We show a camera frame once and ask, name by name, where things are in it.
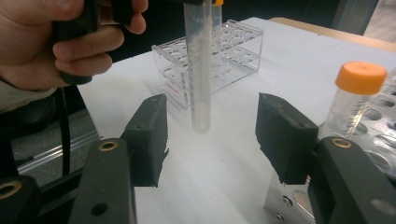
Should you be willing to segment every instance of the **hand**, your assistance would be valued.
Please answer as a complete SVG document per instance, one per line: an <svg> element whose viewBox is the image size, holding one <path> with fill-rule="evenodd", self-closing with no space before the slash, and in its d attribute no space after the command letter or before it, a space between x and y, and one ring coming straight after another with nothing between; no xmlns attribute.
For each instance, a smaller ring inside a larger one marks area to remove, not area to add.
<svg viewBox="0 0 396 224"><path fill-rule="evenodd" d="M142 12L148 0L133 1L134 15L127 29L146 29ZM111 19L109 0L98 0L99 30L53 44L52 22L70 21L83 10L83 0L1 0L0 79L22 90L67 86L60 72L76 76L104 73L112 64L107 51L123 42L122 31Z"/></svg>

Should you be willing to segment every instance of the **black device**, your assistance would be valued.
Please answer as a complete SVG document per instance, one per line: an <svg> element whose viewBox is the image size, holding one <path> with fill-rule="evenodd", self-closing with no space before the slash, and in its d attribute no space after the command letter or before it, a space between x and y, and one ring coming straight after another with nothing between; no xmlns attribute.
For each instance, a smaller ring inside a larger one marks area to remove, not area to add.
<svg viewBox="0 0 396 224"><path fill-rule="evenodd" d="M111 0L113 20L120 24L129 25L133 15L131 0ZM96 0L85 0L84 10L79 17L72 21L55 21L53 23L54 39L56 42L77 38L98 30L98 5ZM64 82L71 85L88 83L92 77L73 76L61 73Z"/></svg>
<svg viewBox="0 0 396 224"><path fill-rule="evenodd" d="M166 96L149 97L121 138L92 145L83 169L40 189L32 177L0 179L0 223L136 223L134 187L158 187L167 139Z"/></svg>
<svg viewBox="0 0 396 224"><path fill-rule="evenodd" d="M355 143L318 140L318 126L282 98L260 94L256 136L280 183L303 185L315 221L396 223L396 189Z"/></svg>

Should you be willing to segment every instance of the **white table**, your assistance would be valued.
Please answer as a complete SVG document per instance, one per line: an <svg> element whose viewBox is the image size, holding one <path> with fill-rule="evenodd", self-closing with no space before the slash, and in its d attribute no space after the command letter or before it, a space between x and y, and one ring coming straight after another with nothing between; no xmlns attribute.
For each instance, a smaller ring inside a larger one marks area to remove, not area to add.
<svg viewBox="0 0 396 224"><path fill-rule="evenodd" d="M199 135L190 111L168 102L170 148L157 189L135 188L141 224L267 223L263 210L273 169L255 136L259 92L283 97L317 125L325 120L341 64L396 67L396 53L369 49L279 23L251 18L264 30L258 74L215 93L212 127ZM151 52L115 63L79 91L100 136L120 137L148 97L161 93Z"/></svg>

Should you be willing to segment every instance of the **orange screw cap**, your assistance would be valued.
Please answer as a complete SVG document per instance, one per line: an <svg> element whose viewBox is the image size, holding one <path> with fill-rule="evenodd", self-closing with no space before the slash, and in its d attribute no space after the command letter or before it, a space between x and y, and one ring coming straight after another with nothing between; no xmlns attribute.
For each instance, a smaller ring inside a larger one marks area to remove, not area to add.
<svg viewBox="0 0 396 224"><path fill-rule="evenodd" d="M375 63L344 63L335 84L343 91L360 95L373 95L381 90L387 73L386 68Z"/></svg>

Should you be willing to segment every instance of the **clear test tube rack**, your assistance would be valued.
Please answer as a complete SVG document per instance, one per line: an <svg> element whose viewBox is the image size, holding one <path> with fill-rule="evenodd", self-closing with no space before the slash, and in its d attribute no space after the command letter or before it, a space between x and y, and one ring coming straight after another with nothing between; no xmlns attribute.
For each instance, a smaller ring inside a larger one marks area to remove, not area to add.
<svg viewBox="0 0 396 224"><path fill-rule="evenodd" d="M220 50L212 44L212 92L256 73L260 67L263 31L238 21L221 25ZM161 87L184 108L190 105L190 84L185 37L152 46Z"/></svg>
<svg viewBox="0 0 396 224"><path fill-rule="evenodd" d="M396 181L396 68L388 74L382 91L371 97L350 138L373 163Z"/></svg>

